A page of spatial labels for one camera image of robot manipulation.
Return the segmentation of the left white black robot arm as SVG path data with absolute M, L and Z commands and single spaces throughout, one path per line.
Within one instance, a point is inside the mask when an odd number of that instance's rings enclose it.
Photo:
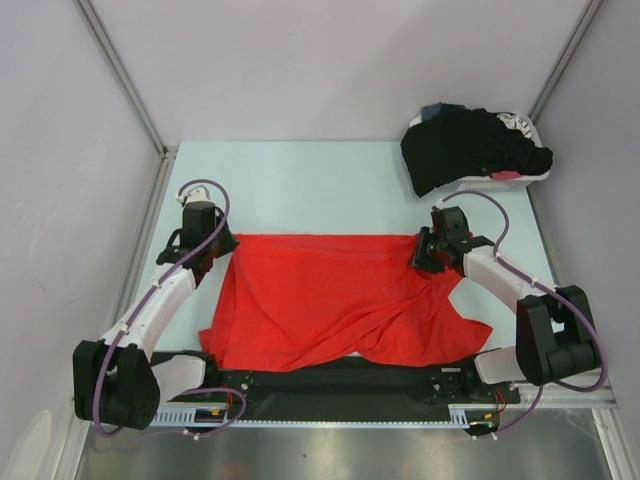
M 77 418 L 111 437 L 122 429 L 146 429 L 159 407 L 176 398 L 207 400 L 221 393 L 213 355 L 158 352 L 156 345 L 214 260 L 238 244 L 225 213 L 213 202 L 184 204 L 182 225 L 159 254 L 148 290 L 100 339 L 76 346 L 72 371 Z

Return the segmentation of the red tank top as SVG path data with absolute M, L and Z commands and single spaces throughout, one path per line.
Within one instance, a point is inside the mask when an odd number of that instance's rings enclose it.
M 461 316 L 452 270 L 419 272 L 409 235 L 241 234 L 202 350 L 232 370 L 289 372 L 357 353 L 424 367 L 479 352 L 491 326 Z

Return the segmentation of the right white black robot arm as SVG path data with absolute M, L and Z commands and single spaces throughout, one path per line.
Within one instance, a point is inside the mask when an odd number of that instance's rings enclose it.
M 604 386 L 607 360 L 581 288 L 547 286 L 520 270 L 498 243 L 472 235 L 459 207 L 435 207 L 431 220 L 418 234 L 409 266 L 437 275 L 454 271 L 515 315 L 515 345 L 478 354 L 475 367 L 461 376 L 469 399 L 484 401 L 506 381 L 553 383 L 582 393 Z

